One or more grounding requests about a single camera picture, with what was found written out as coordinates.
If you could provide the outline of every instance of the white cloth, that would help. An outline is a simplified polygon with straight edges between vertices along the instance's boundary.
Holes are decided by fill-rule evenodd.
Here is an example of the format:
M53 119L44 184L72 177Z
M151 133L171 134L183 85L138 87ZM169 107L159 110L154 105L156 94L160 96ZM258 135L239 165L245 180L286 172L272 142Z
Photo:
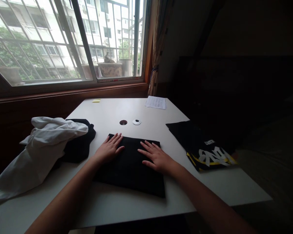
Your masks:
M0 175L0 202L40 185L64 155L66 143L88 132L87 125L62 118L34 117L32 125L20 142L26 148Z

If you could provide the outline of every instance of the black graphic t-shirt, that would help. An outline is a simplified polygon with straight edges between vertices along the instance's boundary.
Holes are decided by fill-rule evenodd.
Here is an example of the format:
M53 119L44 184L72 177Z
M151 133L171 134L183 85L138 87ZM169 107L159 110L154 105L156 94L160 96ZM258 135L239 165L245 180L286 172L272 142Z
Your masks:
M237 162L190 120L166 124L187 151L187 157L197 171L228 167Z

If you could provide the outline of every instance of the grommet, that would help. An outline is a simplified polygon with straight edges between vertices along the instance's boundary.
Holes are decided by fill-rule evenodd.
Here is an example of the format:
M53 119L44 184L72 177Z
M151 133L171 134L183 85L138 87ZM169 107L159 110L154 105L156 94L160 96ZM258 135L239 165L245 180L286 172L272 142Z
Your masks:
M139 125L139 124L141 124L141 121L140 120L133 120L133 124L134 125Z

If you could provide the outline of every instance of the table surface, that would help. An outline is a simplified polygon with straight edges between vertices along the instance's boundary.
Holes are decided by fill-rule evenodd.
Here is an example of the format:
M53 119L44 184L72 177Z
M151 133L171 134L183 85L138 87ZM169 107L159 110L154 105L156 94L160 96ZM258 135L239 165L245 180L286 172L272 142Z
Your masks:
M166 99L166 110L145 107L145 102L146 98L101 99L100 103L92 103L92 99L86 99L67 118L87 119L94 124L96 136L90 144L89 155L95 153L109 133L156 140L168 155L228 205L271 200L271 197L239 167L197 172L187 158L186 151L165 125L189 119L169 99ZM132 121L135 119L139 119L141 124L133 125ZM128 123L120 125L121 120ZM51 172L40 186L1 204L0 233L24 233L84 163L64 163L59 169ZM195 211L190 200L173 179L165 176L164 182L166 199L93 182L74 228Z

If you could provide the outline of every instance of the flower pot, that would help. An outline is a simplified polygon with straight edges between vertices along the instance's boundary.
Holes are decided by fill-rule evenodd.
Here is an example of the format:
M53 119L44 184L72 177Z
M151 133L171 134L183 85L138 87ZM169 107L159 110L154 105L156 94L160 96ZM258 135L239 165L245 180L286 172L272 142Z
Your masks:
M103 77L121 76L121 63L98 63Z
M0 67L0 73L10 83L10 85L24 85L25 82L22 82L19 69L19 67Z

